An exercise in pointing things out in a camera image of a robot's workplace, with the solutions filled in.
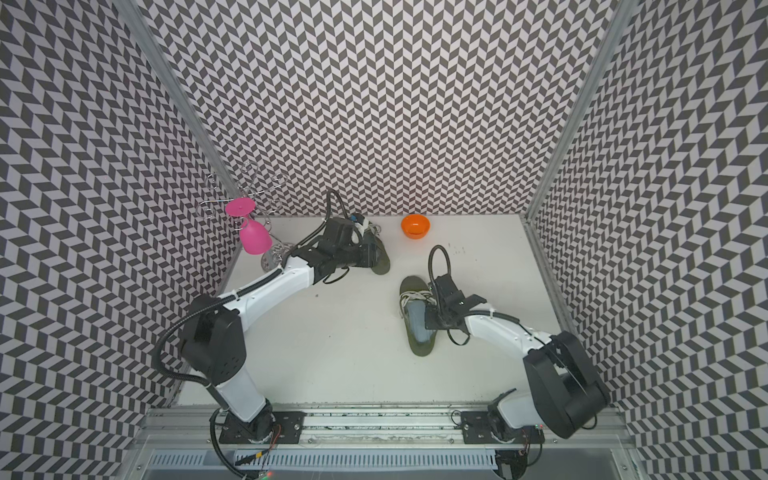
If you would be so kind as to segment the grey-blue insole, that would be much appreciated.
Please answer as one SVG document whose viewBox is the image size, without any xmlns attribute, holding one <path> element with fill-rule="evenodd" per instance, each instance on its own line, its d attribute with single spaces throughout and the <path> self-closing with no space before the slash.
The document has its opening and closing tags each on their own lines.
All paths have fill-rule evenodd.
<svg viewBox="0 0 768 480">
<path fill-rule="evenodd" d="M 433 331 L 426 328 L 427 302 L 411 300 L 405 306 L 406 326 L 409 338 L 419 344 L 427 344 L 433 339 Z"/>
</svg>

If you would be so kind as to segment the olive green sandal with laces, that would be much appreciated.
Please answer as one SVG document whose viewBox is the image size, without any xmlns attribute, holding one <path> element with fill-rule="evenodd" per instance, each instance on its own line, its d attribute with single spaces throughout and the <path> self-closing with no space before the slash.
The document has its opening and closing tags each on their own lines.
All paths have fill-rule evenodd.
<svg viewBox="0 0 768 480">
<path fill-rule="evenodd" d="M 391 261 L 384 243 L 379 237 L 380 227 L 369 219 L 365 219 L 361 228 L 364 263 L 376 275 L 387 274 L 391 268 Z"/>
</svg>

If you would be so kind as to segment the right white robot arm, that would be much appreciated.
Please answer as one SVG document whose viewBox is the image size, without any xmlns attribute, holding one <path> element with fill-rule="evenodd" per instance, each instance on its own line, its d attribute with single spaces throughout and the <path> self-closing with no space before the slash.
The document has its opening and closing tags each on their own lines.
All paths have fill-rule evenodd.
<svg viewBox="0 0 768 480">
<path fill-rule="evenodd" d="M 448 274 L 432 280 L 429 288 L 434 301 L 427 307 L 428 329 L 459 330 L 520 363 L 524 384 L 499 394 L 487 406 L 495 440 L 521 442 L 541 426 L 567 439 L 611 403 L 606 384 L 574 334 L 527 327 L 484 298 L 465 296 Z"/>
</svg>

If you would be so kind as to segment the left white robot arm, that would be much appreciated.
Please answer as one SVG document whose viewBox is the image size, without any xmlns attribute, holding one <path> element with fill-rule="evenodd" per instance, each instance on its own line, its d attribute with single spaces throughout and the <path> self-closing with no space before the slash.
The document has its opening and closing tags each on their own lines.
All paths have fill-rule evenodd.
<svg viewBox="0 0 768 480">
<path fill-rule="evenodd" d="M 198 297 L 189 314 L 160 336 L 152 367 L 163 377 L 203 386 L 242 440 L 273 438 L 272 405 L 245 366 L 247 331 L 294 294 L 329 283 L 336 271 L 382 270 L 386 252 L 379 232 L 358 214 L 325 219 L 268 273 L 224 296 Z"/>
</svg>

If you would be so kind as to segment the pink plastic wine glass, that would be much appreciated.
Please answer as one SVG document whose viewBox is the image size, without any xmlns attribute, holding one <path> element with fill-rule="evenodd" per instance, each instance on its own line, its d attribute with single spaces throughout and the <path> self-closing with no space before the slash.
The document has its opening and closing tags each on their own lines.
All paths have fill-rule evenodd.
<svg viewBox="0 0 768 480">
<path fill-rule="evenodd" d="M 262 255 L 272 248 L 273 241 L 266 226 L 252 218 L 255 210 L 255 201 L 248 197 L 236 198 L 225 206 L 228 216 L 242 221 L 239 238 L 245 252 Z"/>
</svg>

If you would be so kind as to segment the orange bowl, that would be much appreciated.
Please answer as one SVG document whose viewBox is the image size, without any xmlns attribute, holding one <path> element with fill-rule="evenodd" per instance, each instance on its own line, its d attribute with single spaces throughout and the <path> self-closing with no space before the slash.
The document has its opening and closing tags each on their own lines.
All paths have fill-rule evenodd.
<svg viewBox="0 0 768 480">
<path fill-rule="evenodd" d="M 401 221 L 404 235 L 413 240 L 424 238 L 431 228 L 430 220 L 421 214 L 410 214 Z"/>
</svg>

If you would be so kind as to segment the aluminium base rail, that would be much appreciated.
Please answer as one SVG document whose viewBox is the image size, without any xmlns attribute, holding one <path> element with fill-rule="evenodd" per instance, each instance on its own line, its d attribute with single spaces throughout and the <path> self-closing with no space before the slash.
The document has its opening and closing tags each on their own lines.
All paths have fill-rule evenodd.
<svg viewBox="0 0 768 480">
<path fill-rule="evenodd" d="M 276 442 L 250 444 L 208 406 L 153 410 L 122 479 L 643 479 L 620 414 L 563 439 L 528 427 L 501 442 L 466 405 L 280 405 Z"/>
</svg>

